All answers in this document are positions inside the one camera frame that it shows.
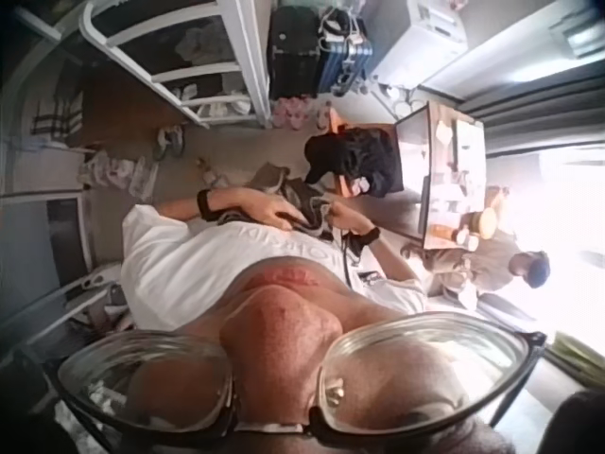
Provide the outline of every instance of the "eyeglass frame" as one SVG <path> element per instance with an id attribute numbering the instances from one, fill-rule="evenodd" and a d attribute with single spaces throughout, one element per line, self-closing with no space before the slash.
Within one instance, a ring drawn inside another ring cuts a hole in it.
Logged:
<path id="1" fill-rule="evenodd" d="M 392 433 L 359 434 L 342 432 L 332 428 L 326 421 L 324 412 L 317 402 L 309 409 L 308 425 L 241 423 L 237 420 L 237 396 L 234 391 L 233 376 L 231 377 L 228 395 L 225 398 L 223 407 L 219 411 L 216 420 L 210 426 L 188 432 L 166 432 L 155 428 L 140 428 L 117 418 L 113 418 L 96 407 L 86 405 L 63 386 L 59 379 L 59 369 L 70 357 L 47 361 L 42 366 L 50 384 L 55 388 L 67 408 L 99 444 L 109 452 L 113 451 L 112 445 L 109 440 L 107 440 L 107 437 L 105 437 L 105 435 L 96 427 L 94 420 L 117 430 L 123 437 L 128 437 L 131 442 L 143 445 L 208 448 L 224 442 L 226 437 L 233 432 L 312 436 L 322 445 L 340 448 L 418 445 L 419 443 L 422 444 L 423 440 L 428 440 L 430 435 L 440 433 L 447 428 L 465 421 L 469 416 L 472 416 L 487 407 L 498 396 L 504 395 L 502 402 L 498 405 L 489 423 L 490 427 L 494 428 L 508 411 L 517 395 L 523 390 L 538 360 L 542 357 L 545 350 L 546 334 L 539 331 L 532 333 L 512 331 L 498 323 L 484 320 L 482 322 L 507 332 L 508 334 L 512 334 L 513 336 L 519 336 L 527 343 L 529 351 L 515 373 L 505 379 L 490 393 L 485 394 L 481 399 L 477 400 L 474 404 L 469 405 L 463 410 L 457 411 L 451 416 L 417 428 L 403 428 L 402 430 Z M 319 389 L 320 375 L 318 376 L 317 392 Z"/>

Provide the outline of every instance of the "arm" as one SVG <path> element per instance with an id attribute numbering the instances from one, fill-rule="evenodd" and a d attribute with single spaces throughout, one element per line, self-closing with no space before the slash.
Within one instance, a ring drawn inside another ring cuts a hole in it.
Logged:
<path id="1" fill-rule="evenodd" d="M 240 208 L 258 222 L 282 230 L 292 230 L 292 225 L 281 218 L 281 214 L 306 222 L 303 214 L 283 197 L 265 194 L 247 187 L 213 189 L 208 193 L 208 208 L 214 212 Z M 195 197 L 160 203 L 156 206 L 156 210 L 160 216 L 180 221 L 200 216 L 198 199 Z"/>
<path id="2" fill-rule="evenodd" d="M 330 224 L 342 230 L 350 230 L 356 235 L 365 235 L 375 228 L 371 220 L 339 201 L 332 203 Z M 383 238 L 375 240 L 370 245 L 370 250 L 388 279 L 401 282 L 418 279 L 407 262 Z"/>

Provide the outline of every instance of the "white appliance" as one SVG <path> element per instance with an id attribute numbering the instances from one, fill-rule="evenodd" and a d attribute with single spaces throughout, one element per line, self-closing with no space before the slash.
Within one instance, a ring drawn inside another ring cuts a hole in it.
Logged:
<path id="1" fill-rule="evenodd" d="M 446 0 L 381 0 L 365 17 L 371 79 L 412 89 L 467 50 L 459 15 Z"/>

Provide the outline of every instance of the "nose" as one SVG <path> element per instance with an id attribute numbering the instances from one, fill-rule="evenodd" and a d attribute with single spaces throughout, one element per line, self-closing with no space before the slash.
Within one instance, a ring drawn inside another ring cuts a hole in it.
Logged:
<path id="1" fill-rule="evenodd" d="M 240 419 L 306 424 L 319 367 L 342 334 L 332 313 L 280 286 L 257 289 L 223 325 Z"/>

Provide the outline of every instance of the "person sitting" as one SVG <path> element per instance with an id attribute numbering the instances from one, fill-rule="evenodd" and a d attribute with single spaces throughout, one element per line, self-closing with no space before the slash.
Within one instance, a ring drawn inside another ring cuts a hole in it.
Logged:
<path id="1" fill-rule="evenodd" d="M 523 252 L 514 235 L 499 229 L 491 239 L 481 239 L 473 253 L 464 249 L 423 251 L 415 245 L 405 246 L 402 253 L 419 255 L 424 267 L 455 293 L 460 293 L 467 282 L 480 293 L 498 291 L 515 277 L 521 277 L 531 288 L 539 288 L 550 275 L 545 252 Z"/>

